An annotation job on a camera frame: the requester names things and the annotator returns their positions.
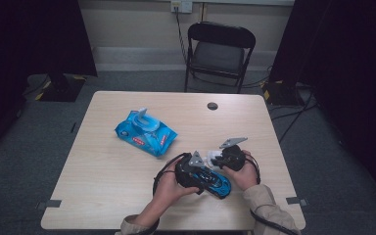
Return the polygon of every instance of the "gray carpet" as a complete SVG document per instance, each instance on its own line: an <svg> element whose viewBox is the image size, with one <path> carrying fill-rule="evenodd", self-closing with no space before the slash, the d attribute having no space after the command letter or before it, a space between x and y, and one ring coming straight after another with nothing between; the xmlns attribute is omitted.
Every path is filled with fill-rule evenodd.
<svg viewBox="0 0 376 235"><path fill-rule="evenodd" d="M265 76L264 71L250 71L245 84ZM182 70L100 71L99 77L88 77L74 103L35 101L39 90L26 95L22 115L0 140L0 234L113 234L114 231L46 231L40 226L44 211L35 207L51 197L94 92L183 92L183 77ZM27 91L44 79L45 75L31 76ZM203 84L199 80L190 82L194 88L190 92L235 93L233 87ZM306 100L309 90L301 92ZM242 93L261 94L261 90L244 88ZM316 105L314 98L310 99L309 106L312 105ZM267 108L273 118L298 111ZM294 117L273 121L279 138ZM281 148L298 197L308 201L308 206L303 207L303 234L376 234L376 184L340 145L339 131L319 107L299 116L283 138Z"/></svg>

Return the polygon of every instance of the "wooden table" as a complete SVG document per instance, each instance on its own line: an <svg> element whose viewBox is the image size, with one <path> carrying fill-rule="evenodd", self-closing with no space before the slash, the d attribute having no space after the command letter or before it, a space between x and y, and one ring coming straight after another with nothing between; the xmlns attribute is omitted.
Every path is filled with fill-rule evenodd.
<svg viewBox="0 0 376 235"><path fill-rule="evenodd" d="M218 109L208 109L215 102ZM148 108L178 136L155 158L120 140L115 128L131 110ZM263 99L258 95L99 91L93 96L47 208L44 229L114 229L129 214L140 213L152 199L154 177L166 161L198 151L203 157L228 138L248 137L239 144L257 159L261 183L276 203L306 225L299 204L286 198L296 192ZM161 218L161 230L253 230L254 220L242 192L233 184L220 200L205 191L189 195Z"/></svg>

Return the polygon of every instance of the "chair backrest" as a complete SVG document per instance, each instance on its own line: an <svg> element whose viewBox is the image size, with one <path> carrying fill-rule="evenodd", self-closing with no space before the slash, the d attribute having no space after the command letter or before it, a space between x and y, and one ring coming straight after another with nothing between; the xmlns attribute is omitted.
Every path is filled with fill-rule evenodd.
<svg viewBox="0 0 376 235"><path fill-rule="evenodd" d="M253 49L255 36L247 29L221 23L200 22L188 28L188 39Z"/></svg>

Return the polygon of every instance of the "blue wipes package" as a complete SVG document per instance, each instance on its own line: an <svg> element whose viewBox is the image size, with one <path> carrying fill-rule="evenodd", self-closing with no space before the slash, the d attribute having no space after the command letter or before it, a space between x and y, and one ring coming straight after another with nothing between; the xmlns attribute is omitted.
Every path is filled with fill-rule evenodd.
<svg viewBox="0 0 376 235"><path fill-rule="evenodd" d="M159 157L166 152L177 133L160 120L147 115L146 111L146 108L131 111L115 131L121 140Z"/></svg>

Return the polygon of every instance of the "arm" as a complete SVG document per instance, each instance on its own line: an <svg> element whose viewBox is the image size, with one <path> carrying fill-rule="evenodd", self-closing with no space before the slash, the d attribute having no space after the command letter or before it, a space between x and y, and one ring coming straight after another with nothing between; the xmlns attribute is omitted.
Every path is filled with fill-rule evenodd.
<svg viewBox="0 0 376 235"><path fill-rule="evenodd" d="M161 177L152 201L138 215L126 217L120 227L121 234L135 234L146 232L150 234L156 230L160 217L166 210L185 195L198 192L198 188L184 188L178 185L175 178L175 165L172 163Z"/></svg>
<svg viewBox="0 0 376 235"><path fill-rule="evenodd" d="M253 159L250 152L246 150L243 150L243 152L248 159ZM294 219L276 205L271 190L265 185L258 185L256 171L252 164L246 161L239 171L234 171L228 167L223 169L243 190L243 197L255 215L286 227L296 234L301 234L301 231L295 225ZM255 234L280 235L284 233L256 222Z"/></svg>

